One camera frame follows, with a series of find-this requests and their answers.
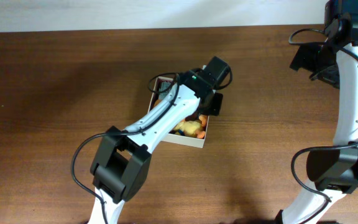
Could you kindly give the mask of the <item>brown plush toy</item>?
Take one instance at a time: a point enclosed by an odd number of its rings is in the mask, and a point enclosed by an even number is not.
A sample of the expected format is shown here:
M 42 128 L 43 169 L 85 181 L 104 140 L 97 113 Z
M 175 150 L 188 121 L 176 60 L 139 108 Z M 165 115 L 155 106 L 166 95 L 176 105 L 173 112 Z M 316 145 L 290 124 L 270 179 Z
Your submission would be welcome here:
M 162 100 L 160 100 L 160 99 L 155 100 L 155 101 L 151 104 L 151 106 L 150 106 L 150 111 L 151 111 L 152 109 L 154 109 L 161 101 L 162 101 Z M 184 120 L 185 120 L 185 121 L 195 121 L 195 120 L 198 119 L 198 116 L 199 116 L 199 113 L 198 113 L 198 112 L 194 112 L 193 114 L 187 116 Z

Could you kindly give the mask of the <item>cream plush mouse toy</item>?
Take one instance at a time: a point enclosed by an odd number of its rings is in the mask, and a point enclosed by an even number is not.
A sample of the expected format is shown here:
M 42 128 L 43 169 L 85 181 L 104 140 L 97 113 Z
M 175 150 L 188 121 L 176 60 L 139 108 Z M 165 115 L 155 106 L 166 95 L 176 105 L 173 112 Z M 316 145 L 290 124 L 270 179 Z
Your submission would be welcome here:
M 203 139 L 206 136 L 205 129 L 207 124 L 208 116 L 203 114 L 199 115 L 198 119 L 194 121 L 183 119 L 173 128 L 173 133 L 190 138 Z

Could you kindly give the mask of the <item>white box with maroon interior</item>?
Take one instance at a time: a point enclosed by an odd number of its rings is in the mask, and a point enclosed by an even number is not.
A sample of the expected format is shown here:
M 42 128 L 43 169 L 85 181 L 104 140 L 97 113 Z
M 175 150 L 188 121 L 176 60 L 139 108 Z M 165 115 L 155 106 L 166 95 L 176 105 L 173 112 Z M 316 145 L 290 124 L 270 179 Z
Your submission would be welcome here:
M 159 88 L 161 82 L 172 82 L 172 80 L 173 80 L 172 78 L 157 77 L 154 81 L 152 81 L 152 89 L 154 91 L 158 91 L 158 88 Z M 167 93 L 168 92 L 162 93 L 162 94 L 153 93 L 151 100 L 150 100 L 148 112 L 150 112 L 151 104 L 157 99 L 163 100 L 166 97 Z M 186 137 L 186 136 L 176 135 L 173 133 L 173 131 L 170 131 L 162 139 L 162 141 L 170 142 L 170 143 L 174 143 L 174 144 L 185 145 L 185 146 L 202 148 L 204 146 L 205 138 L 206 138 L 206 136 L 203 139 L 190 138 L 190 137 Z

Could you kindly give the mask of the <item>yellow and grey toy truck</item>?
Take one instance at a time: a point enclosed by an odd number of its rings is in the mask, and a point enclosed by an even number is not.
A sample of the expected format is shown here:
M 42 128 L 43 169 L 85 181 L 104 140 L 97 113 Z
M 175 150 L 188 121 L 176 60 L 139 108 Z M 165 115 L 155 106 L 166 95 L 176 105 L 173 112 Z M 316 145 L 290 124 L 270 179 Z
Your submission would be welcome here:
M 173 85 L 174 85 L 173 82 L 161 82 L 157 93 L 158 94 L 166 93 L 170 91 Z

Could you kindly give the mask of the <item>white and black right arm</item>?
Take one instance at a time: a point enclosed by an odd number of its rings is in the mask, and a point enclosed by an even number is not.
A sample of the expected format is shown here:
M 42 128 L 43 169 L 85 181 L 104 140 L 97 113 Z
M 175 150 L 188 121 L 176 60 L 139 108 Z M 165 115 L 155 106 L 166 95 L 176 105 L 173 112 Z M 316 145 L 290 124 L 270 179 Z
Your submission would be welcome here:
M 322 42 L 300 42 L 291 68 L 339 90 L 332 146 L 304 149 L 307 180 L 276 223 L 318 223 L 338 200 L 358 189 L 358 0 L 329 0 Z

